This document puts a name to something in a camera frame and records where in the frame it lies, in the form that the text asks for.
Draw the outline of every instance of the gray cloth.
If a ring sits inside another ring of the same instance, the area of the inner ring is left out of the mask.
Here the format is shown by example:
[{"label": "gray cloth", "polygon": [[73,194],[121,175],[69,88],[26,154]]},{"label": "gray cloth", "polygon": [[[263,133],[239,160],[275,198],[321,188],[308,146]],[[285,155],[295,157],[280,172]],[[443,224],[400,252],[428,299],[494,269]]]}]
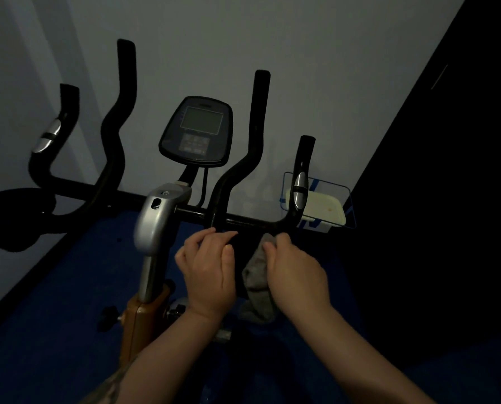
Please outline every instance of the gray cloth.
[{"label": "gray cloth", "polygon": [[275,245],[277,243],[271,234],[264,234],[254,255],[242,272],[249,300],[241,305],[239,319],[257,324],[271,323],[278,313],[267,285],[267,258],[262,246],[264,242],[272,242]]}]

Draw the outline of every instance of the person's left hand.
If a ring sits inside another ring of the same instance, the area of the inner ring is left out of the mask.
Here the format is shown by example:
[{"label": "person's left hand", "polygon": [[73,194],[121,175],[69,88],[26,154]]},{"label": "person's left hand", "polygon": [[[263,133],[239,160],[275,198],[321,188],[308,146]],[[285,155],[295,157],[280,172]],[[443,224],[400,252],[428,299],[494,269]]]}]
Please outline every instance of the person's left hand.
[{"label": "person's left hand", "polygon": [[187,238],[177,251],[176,264],[187,285],[187,311],[220,323],[234,305],[234,249],[227,243],[236,234],[205,229]]}]

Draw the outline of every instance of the blue carpet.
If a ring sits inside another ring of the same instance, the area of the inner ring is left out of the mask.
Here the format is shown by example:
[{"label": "blue carpet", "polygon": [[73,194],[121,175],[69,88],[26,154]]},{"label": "blue carpet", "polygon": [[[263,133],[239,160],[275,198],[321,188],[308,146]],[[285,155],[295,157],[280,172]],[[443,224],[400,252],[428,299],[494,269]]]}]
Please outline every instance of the blue carpet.
[{"label": "blue carpet", "polygon": [[[98,221],[2,324],[0,404],[76,403],[116,371],[121,328],[97,333],[96,324],[104,306],[116,305],[122,311],[138,290],[142,257],[133,246],[136,217],[135,212],[124,212]],[[166,277],[177,286],[173,299],[186,295],[173,254],[200,229],[182,224],[171,250]],[[326,269],[332,304],[366,336],[336,253],[312,241],[299,246]],[[265,327],[235,326],[234,334],[249,348],[234,358],[223,346],[210,347],[206,363],[211,374],[202,397],[346,402],[283,316]],[[239,375],[239,391],[227,389],[230,374]],[[408,374],[438,402],[501,403],[501,339],[408,369]]]}]

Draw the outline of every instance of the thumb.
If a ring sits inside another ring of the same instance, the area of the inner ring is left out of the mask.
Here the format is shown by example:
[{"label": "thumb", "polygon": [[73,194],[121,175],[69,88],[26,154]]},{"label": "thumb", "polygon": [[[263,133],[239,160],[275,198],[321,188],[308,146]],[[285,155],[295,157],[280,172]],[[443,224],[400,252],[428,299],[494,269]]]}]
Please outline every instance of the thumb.
[{"label": "thumb", "polygon": [[225,245],[221,255],[222,287],[228,289],[235,286],[235,254],[231,245]]},{"label": "thumb", "polygon": [[263,250],[265,251],[265,258],[267,260],[267,272],[272,272],[274,270],[274,262],[277,258],[277,248],[271,242],[264,242]]}]

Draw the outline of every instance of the gray wall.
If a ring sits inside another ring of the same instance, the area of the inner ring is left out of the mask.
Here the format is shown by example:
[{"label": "gray wall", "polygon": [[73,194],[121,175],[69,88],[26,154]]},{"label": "gray wall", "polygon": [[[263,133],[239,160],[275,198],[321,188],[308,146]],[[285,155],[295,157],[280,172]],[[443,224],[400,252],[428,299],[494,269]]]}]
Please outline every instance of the gray wall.
[{"label": "gray wall", "polygon": [[[80,87],[81,116],[53,172],[95,181],[100,123],[118,94],[116,40],[126,38],[137,46],[138,99],[121,131],[121,188],[146,194],[179,176],[158,139],[185,96],[205,95],[234,111],[230,161],[211,170],[209,195],[246,153],[253,74],[268,69],[264,155],[229,211],[276,219],[302,134],[317,138],[311,176],[355,185],[462,2],[0,0],[0,190],[32,185],[28,149],[59,109],[60,82]],[[0,250],[0,298],[57,239]]]}]

